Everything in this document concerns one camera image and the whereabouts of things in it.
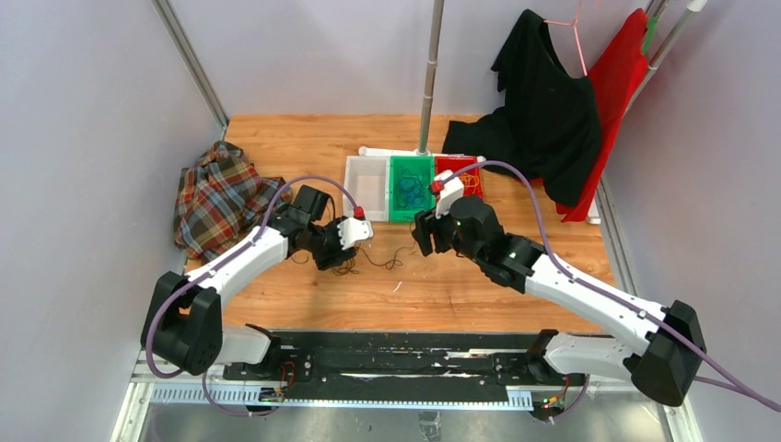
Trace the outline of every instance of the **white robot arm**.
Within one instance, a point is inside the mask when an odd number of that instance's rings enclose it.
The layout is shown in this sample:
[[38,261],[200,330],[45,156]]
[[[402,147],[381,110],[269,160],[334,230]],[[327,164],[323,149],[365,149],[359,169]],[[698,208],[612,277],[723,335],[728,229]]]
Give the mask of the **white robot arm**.
[[[432,191],[439,196],[437,207],[415,216],[413,234],[423,255],[455,250],[474,261],[491,281],[552,301],[607,333],[576,336],[541,331],[528,351],[539,357],[539,366],[532,371],[541,378],[546,373],[558,377],[583,373],[631,380],[654,401],[682,404],[702,360],[648,317],[665,322],[704,352],[693,308],[681,301],[667,308],[630,296],[549,256],[542,244],[506,233],[494,209],[477,196],[463,196],[461,181],[446,180],[450,175],[446,171],[435,177]],[[631,303],[640,313],[588,286]]]
[[[191,288],[167,309],[153,337],[152,350],[192,375],[213,364],[246,363],[276,368],[278,340],[261,327],[223,327],[222,310],[247,284],[298,250],[307,250],[319,270],[330,269],[355,257],[358,241],[373,238],[371,223],[362,216],[341,216],[326,226],[316,226],[330,195],[303,186],[296,200],[278,210],[268,227],[254,239],[260,227],[231,249],[185,275],[168,272],[157,280],[142,346],[153,317],[174,291],[205,273],[209,278]],[[187,314],[180,308],[188,308]]]

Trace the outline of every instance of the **clothes hanger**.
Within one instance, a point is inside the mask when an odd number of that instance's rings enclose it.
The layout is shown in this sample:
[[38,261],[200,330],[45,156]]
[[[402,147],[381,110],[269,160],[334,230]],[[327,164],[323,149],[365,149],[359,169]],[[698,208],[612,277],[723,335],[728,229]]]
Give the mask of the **clothes hanger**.
[[[594,2],[594,9],[597,9],[600,7],[600,0],[595,0]],[[552,21],[552,20],[545,20],[545,23],[548,23],[550,25],[559,25],[559,26],[571,26],[572,30],[575,32],[575,43],[577,44],[577,54],[580,55],[580,66],[583,67],[583,76],[589,76],[589,71],[586,69],[586,60],[583,58],[583,49],[580,47],[580,35],[577,33],[577,22],[580,20],[580,10],[583,8],[583,0],[578,0],[577,2],[577,12],[575,13],[575,18],[570,23],[565,23],[563,21]]]

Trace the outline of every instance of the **gray wall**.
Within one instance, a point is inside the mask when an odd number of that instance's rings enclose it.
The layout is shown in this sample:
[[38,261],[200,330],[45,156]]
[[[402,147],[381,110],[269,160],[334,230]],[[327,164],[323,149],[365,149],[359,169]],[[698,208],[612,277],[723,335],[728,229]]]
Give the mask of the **gray wall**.
[[218,131],[149,1],[2,2],[0,103],[2,439],[108,440]]
[[[585,0],[583,50],[593,63],[646,0]],[[417,113],[423,100],[433,0],[172,0],[230,114]],[[496,54],[527,7],[568,21],[577,0],[448,0],[434,113],[487,113],[501,103]],[[571,28],[556,50],[580,76]]]
[[[641,294],[695,306],[708,353],[781,401],[778,17],[771,0],[710,2],[627,114],[606,181]],[[781,433],[754,401],[691,398],[706,441]]]

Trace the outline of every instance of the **wooden floor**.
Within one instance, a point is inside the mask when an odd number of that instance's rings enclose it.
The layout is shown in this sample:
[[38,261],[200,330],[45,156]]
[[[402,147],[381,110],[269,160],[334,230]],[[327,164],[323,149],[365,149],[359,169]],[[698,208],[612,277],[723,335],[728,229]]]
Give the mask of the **wooden floor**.
[[[441,149],[451,119],[474,120],[435,117],[429,138],[432,150]],[[344,157],[357,155],[360,146],[412,150],[418,130],[417,116],[237,116],[231,120],[226,139],[244,148],[263,176],[291,179],[318,173],[341,182]],[[489,172],[482,172],[482,180],[485,200],[495,208],[505,231],[539,240],[523,186]],[[307,184],[334,195],[337,192],[318,181]],[[577,268],[613,284],[599,227],[560,223],[553,202],[542,189],[537,194],[554,250]],[[374,227],[375,237],[367,251],[376,262],[385,262],[400,246],[413,244],[407,224],[375,223]],[[295,259],[303,260],[304,253],[299,255]],[[269,329],[599,330],[552,303],[490,283],[477,266],[453,253],[423,258],[417,250],[403,250],[399,259],[403,267],[388,271],[359,256],[356,269],[360,274],[345,276],[318,272],[313,262],[287,260],[247,286],[228,306],[224,321]]]

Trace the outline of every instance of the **plaid shirt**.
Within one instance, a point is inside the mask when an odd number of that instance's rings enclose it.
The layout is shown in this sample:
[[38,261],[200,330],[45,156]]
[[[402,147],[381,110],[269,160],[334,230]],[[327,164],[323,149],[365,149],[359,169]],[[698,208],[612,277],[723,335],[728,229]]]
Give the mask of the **plaid shirt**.
[[[174,242],[190,258],[211,261],[258,223],[282,178],[261,178],[239,147],[217,142],[181,171]],[[290,200],[287,190],[277,207]]]

